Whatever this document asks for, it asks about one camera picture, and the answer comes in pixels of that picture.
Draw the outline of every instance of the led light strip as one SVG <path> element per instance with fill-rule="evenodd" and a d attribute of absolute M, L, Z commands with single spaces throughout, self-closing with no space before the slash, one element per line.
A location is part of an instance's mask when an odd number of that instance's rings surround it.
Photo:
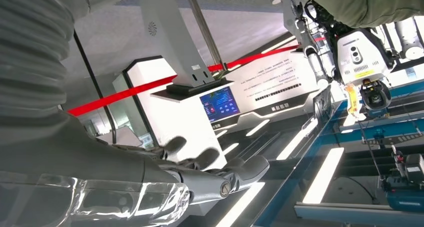
<path fill-rule="evenodd" d="M 318 174 L 310 185 L 310 188 L 302 201 L 303 203 L 321 203 L 344 151 L 345 148 L 343 147 L 330 149 L 324 163 L 322 163 L 321 168 L 318 171 Z"/>
<path fill-rule="evenodd" d="M 276 45 L 274 45 L 274 46 L 272 46 L 270 48 L 267 48 L 266 50 L 262 51 L 261 54 L 266 54 L 266 53 L 268 53 L 268 52 L 270 52 L 270 51 L 272 51 L 272 50 L 274 50 L 274 49 L 276 49 L 276 48 L 278 48 L 278 47 L 280 47 L 280 46 L 282 46 L 282 45 L 284 45 L 284 44 L 286 44 L 286 43 L 288 43 L 288 42 L 290 42 L 290 41 L 292 41 L 294 39 L 296 39 L 296 36 L 294 36 L 294 35 L 291 36 L 291 37 L 288 37 L 285 40 L 279 42 L 278 44 L 276 44 Z"/>
<path fill-rule="evenodd" d="M 304 139 L 305 136 L 309 135 L 312 130 L 318 125 L 318 119 L 312 118 L 309 124 L 302 130 L 300 130 L 296 136 L 288 143 L 288 145 L 281 151 L 277 156 L 276 160 L 286 160 L 292 152 L 296 149 L 299 143 Z"/>
<path fill-rule="evenodd" d="M 224 149 L 222 152 L 224 155 L 228 154 L 230 151 L 234 150 L 237 146 L 239 146 L 239 143 L 233 143 L 228 148 Z"/>
<path fill-rule="evenodd" d="M 265 119 L 264 121 L 262 121 L 260 124 L 258 124 L 256 127 L 254 127 L 251 131 L 249 131 L 249 133 L 246 134 L 246 136 L 251 136 L 254 133 L 256 133 L 256 131 L 260 130 L 262 127 L 264 127 L 264 125 L 266 125 L 270 120 L 269 119 Z"/>
<path fill-rule="evenodd" d="M 216 138 L 218 139 L 219 137 L 225 135 L 228 132 L 228 130 L 223 130 L 221 132 L 219 132 L 219 134 L 216 135 Z"/>
<path fill-rule="evenodd" d="M 235 65 L 234 67 L 229 68 L 228 70 L 229 70 L 229 71 L 233 71 L 233 70 L 237 69 L 237 68 L 238 68 L 238 67 L 240 67 L 240 66 L 242 66 L 242 65 L 241 65 L 241 64 L 237 64 L 237 65 Z"/>
<path fill-rule="evenodd" d="M 256 182 L 252 184 L 250 189 L 235 203 L 235 205 L 226 213 L 224 218 L 216 225 L 216 227 L 230 227 L 237 218 L 243 213 L 246 207 L 252 202 L 255 196 L 264 187 L 264 182 Z"/>

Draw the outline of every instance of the yellow label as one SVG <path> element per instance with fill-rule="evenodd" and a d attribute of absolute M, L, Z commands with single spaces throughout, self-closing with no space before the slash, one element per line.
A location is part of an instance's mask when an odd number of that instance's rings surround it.
<path fill-rule="evenodd" d="M 366 76 L 369 76 L 369 75 L 372 75 L 372 74 L 374 74 L 374 70 L 370 69 L 370 70 L 364 71 L 362 73 L 358 73 L 357 75 L 355 75 L 355 79 L 360 79 L 360 78 L 363 78 L 363 77 L 366 77 Z"/>
<path fill-rule="evenodd" d="M 355 116 L 355 113 L 358 111 L 358 96 L 355 91 L 355 87 L 352 85 L 346 86 L 345 90 L 347 91 L 349 95 L 349 102 L 350 102 L 350 108 L 347 110 L 347 112 L 353 116 Z"/>

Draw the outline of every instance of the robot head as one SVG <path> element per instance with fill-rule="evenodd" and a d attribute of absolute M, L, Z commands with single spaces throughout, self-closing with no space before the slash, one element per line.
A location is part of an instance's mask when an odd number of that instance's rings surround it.
<path fill-rule="evenodd" d="M 370 81 L 365 79 L 360 87 L 363 104 L 369 110 L 382 110 L 389 107 L 392 102 L 389 88 L 380 80 Z"/>

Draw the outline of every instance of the red barrier rope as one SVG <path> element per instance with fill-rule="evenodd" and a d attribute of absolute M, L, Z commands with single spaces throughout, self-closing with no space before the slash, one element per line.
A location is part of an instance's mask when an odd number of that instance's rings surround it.
<path fill-rule="evenodd" d="M 325 38 L 317 38 L 315 40 L 316 41 L 322 41 L 324 39 Z M 264 57 L 267 57 L 267 56 L 275 55 L 275 54 L 286 52 L 286 51 L 291 51 L 291 50 L 294 50 L 298 47 L 299 47 L 299 45 L 295 45 L 295 46 L 271 50 L 267 53 L 255 54 L 255 55 L 252 55 L 252 56 L 248 56 L 246 58 L 241 58 L 241 59 L 238 59 L 236 61 L 230 62 L 227 65 L 228 65 L 228 68 L 231 69 L 231 68 L 233 68 L 237 65 L 245 65 L 245 64 L 248 64 L 252 61 L 258 60 L 260 58 L 264 58 Z M 216 65 L 209 66 L 208 69 L 209 69 L 209 71 L 214 72 L 214 71 L 222 70 L 223 66 L 221 64 L 216 64 Z M 175 75 L 175 76 L 171 76 L 171 77 L 166 77 L 166 78 L 163 78 L 163 79 L 159 79 L 159 80 L 156 80 L 156 81 L 153 81 L 153 82 L 150 82 L 150 83 L 142 84 L 142 85 L 121 91 L 119 93 L 109 95 L 107 97 L 95 100 L 91 103 L 87 103 L 87 104 L 81 105 L 79 107 L 73 108 L 73 109 L 69 110 L 68 113 L 70 113 L 71 115 L 74 115 L 76 117 L 84 115 L 88 112 L 97 110 L 98 108 L 113 104 L 117 101 L 123 100 L 125 98 L 130 97 L 130 96 L 137 95 L 138 93 L 141 93 L 143 91 L 148 91 L 148 90 L 151 90 L 153 88 L 172 83 L 172 80 L 175 77 L 177 77 L 177 76 Z"/>
<path fill-rule="evenodd" d="M 141 93 L 143 91 L 148 91 L 148 90 L 151 90 L 153 88 L 169 84 L 169 83 L 172 82 L 172 80 L 175 77 L 177 77 L 177 76 L 174 75 L 174 76 L 171 76 L 171 77 L 166 77 L 166 78 L 163 78 L 163 79 L 159 79 L 159 80 L 156 80 L 156 81 L 153 81 L 153 82 L 150 82 L 150 83 L 142 84 L 142 85 L 136 86 L 134 88 L 130 88 L 130 89 L 121 91 L 119 93 L 114 93 L 114 94 L 109 95 L 107 97 L 95 100 L 91 103 L 87 103 L 87 104 L 81 105 L 79 107 L 76 107 L 74 109 L 71 109 L 71 110 L 68 111 L 68 113 L 71 114 L 71 115 L 74 115 L 74 116 L 80 116 L 80 115 L 86 114 L 90 111 L 97 110 L 98 108 L 110 105 L 112 103 L 123 100 L 125 98 L 130 97 L 130 96 L 134 96 L 134 95 Z"/>

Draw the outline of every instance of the transparent plastic cover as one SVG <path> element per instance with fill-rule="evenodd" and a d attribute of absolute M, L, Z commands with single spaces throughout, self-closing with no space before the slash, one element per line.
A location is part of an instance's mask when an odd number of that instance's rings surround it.
<path fill-rule="evenodd" d="M 0 171 L 0 227 L 146 227 L 178 220 L 189 205 L 183 183 L 37 177 Z"/>

